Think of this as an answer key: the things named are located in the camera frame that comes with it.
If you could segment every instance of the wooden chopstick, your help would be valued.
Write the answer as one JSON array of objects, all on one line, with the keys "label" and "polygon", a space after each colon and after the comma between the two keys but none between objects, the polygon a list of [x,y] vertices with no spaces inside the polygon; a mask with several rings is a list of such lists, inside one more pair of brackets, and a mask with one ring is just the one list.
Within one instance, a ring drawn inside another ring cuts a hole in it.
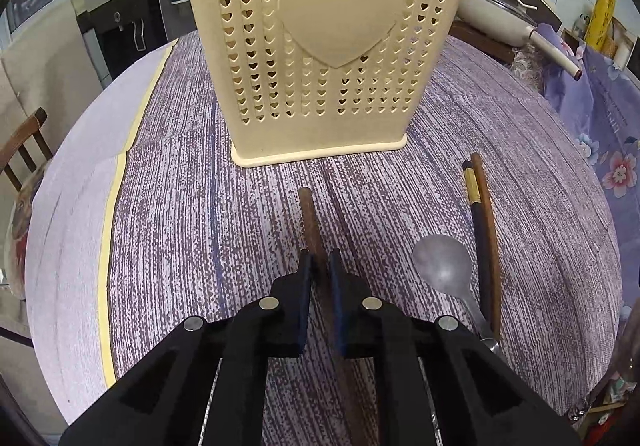
[{"label": "wooden chopstick", "polygon": [[316,216],[313,193],[309,188],[298,190],[300,208],[302,209],[302,224],[305,233],[306,247],[316,259],[318,276],[315,278],[318,285],[319,309],[321,317],[326,324],[329,334],[332,360],[335,367],[335,377],[338,384],[338,396],[344,409],[344,416],[347,424],[351,444],[353,446],[367,446],[366,441],[366,420],[363,408],[359,405],[355,396],[358,393],[353,368],[356,363],[348,363],[335,349],[332,339],[335,336],[334,308],[331,293],[331,279],[327,270],[327,256],[322,245],[320,226]]},{"label": "wooden chopstick", "polygon": [[480,293],[480,310],[487,321],[491,320],[491,258],[489,241],[486,235],[486,221],[482,212],[482,202],[476,181],[476,173],[470,161],[462,163],[465,174],[466,195],[469,199],[471,218],[474,223],[476,240],[476,262],[478,263],[478,290]]},{"label": "wooden chopstick", "polygon": [[500,315],[502,311],[502,285],[500,280],[500,257],[498,254],[498,237],[495,233],[494,209],[487,185],[486,175],[482,167],[482,157],[478,153],[471,153],[471,164],[474,168],[484,221],[486,224],[486,239],[489,247],[489,263],[491,278],[491,317],[489,323],[497,341],[500,341]]}]

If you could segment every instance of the floral fabric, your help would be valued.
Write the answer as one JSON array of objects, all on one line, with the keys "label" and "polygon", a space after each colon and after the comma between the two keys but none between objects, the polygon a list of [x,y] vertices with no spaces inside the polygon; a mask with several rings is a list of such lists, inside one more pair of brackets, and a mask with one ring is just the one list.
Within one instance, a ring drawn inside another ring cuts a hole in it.
[{"label": "floral fabric", "polygon": [[613,215],[625,304],[640,297],[640,90],[614,62],[581,45],[576,55],[548,25],[538,28],[582,68],[574,81],[555,63],[543,68],[544,96],[593,167]]}]

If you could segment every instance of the round table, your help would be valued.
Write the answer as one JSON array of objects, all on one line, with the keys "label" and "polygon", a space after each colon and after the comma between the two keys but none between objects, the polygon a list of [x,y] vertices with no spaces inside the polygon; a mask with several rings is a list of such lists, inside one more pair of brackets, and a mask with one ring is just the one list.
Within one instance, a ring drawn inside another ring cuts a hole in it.
[{"label": "round table", "polygon": [[[325,247],[341,248],[374,294],[414,317],[448,313],[470,327],[410,253],[435,233],[475,252],[462,174],[474,151],[494,202],[504,353],[564,412],[606,368],[620,263],[598,180],[544,99],[450,38],[404,149],[242,169],[194,32],[96,99],[35,198],[29,320],[63,415],[78,417],[184,318],[232,316],[294,272],[302,186],[314,191]],[[302,359],[272,363],[265,444],[347,444],[323,333],[312,303]],[[366,409],[371,376],[364,368],[357,378]]]}]

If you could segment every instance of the metal spoon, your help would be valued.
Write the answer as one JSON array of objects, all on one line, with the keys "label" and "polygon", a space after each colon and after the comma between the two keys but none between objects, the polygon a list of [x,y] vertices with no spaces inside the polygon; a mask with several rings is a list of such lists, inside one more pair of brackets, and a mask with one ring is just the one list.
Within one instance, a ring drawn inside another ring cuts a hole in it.
[{"label": "metal spoon", "polygon": [[491,326],[471,293],[473,265],[466,247],[450,236],[429,235],[415,244],[411,257],[415,269],[431,287],[462,300],[482,342],[501,355]]}]

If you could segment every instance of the plastic basket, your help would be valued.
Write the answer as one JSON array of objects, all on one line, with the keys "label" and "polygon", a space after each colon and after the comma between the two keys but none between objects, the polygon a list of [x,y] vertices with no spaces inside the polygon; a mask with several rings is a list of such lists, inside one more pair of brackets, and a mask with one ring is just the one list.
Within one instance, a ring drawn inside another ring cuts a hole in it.
[{"label": "plastic basket", "polygon": [[252,167],[398,149],[459,0],[191,0]]}]

